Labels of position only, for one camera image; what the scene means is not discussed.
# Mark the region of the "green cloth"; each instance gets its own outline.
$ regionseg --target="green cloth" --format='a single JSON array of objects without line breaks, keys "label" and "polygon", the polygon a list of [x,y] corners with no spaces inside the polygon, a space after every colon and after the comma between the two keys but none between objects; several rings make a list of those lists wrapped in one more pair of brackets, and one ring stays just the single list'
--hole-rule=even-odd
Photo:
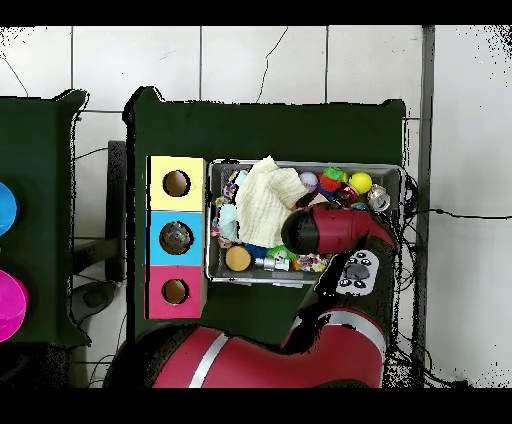
[{"label": "green cloth", "polygon": [[14,193],[19,218],[0,237],[0,269],[27,288],[28,309],[10,342],[86,344],[68,314],[72,274],[70,146],[86,93],[53,100],[0,97],[0,181]]},{"label": "green cloth", "polygon": [[[166,103],[152,87],[137,90],[124,114],[129,124],[128,143],[135,136],[136,333],[159,322],[143,316],[147,155],[200,157],[206,161],[259,160],[271,155],[275,160],[287,161],[401,165],[404,116],[401,100],[380,106]],[[308,290],[308,286],[296,289],[210,283],[208,301],[198,322],[278,344]]]}]

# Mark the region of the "towel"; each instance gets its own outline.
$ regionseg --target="towel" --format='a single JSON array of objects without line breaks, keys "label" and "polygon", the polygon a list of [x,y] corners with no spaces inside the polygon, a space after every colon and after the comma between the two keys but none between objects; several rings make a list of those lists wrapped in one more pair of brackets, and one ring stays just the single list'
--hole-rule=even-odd
[{"label": "towel", "polygon": [[239,240],[267,248],[283,244],[284,221],[307,192],[295,169],[279,168],[270,156],[257,162],[235,198]]},{"label": "towel", "polygon": [[219,232],[229,241],[238,241],[235,205],[228,203],[220,208]]}]

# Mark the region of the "white cloth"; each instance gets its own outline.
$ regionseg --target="white cloth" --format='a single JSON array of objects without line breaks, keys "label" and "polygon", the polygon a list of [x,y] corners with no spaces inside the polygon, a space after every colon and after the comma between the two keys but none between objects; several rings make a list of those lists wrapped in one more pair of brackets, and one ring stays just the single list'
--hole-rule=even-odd
[{"label": "white cloth", "polygon": [[268,156],[257,162],[235,197],[238,237],[261,247],[283,244],[281,228],[290,208],[308,190],[293,168],[279,168]]}]

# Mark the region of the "blue box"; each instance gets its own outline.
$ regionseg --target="blue box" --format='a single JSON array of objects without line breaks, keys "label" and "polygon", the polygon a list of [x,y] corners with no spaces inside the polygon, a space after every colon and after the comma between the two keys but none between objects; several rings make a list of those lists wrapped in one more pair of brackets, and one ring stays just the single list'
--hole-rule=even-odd
[{"label": "blue box", "polygon": [[[171,255],[160,246],[160,232],[166,224],[171,222],[181,222],[192,231],[192,245],[189,250],[181,255]],[[151,211],[149,230],[150,265],[202,265],[203,232],[203,214],[201,212]],[[144,263],[146,264],[146,255],[144,255]]]}]

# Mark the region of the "plastic bin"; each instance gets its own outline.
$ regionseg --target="plastic bin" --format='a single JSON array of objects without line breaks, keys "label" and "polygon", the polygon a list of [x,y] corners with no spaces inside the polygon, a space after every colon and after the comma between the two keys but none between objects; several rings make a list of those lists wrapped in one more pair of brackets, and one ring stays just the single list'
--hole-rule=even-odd
[{"label": "plastic bin", "polygon": [[[250,168],[257,160],[226,160],[217,159],[208,164],[207,184],[211,193],[207,209],[206,225],[206,275],[212,282],[233,282],[242,284],[267,283],[286,286],[313,284],[319,273],[296,271],[266,271],[252,266],[246,271],[231,271],[225,264],[226,250],[221,249],[216,237],[211,236],[211,223],[215,216],[215,199],[222,194],[222,188],[231,173],[237,169]],[[366,172],[372,181],[384,187],[391,198],[390,207],[384,212],[387,216],[398,217],[403,223],[405,200],[405,171],[396,165],[330,163],[330,162],[285,162],[276,161],[280,168],[295,168],[298,173],[312,171],[321,173],[328,166],[337,166],[348,174]]]}]

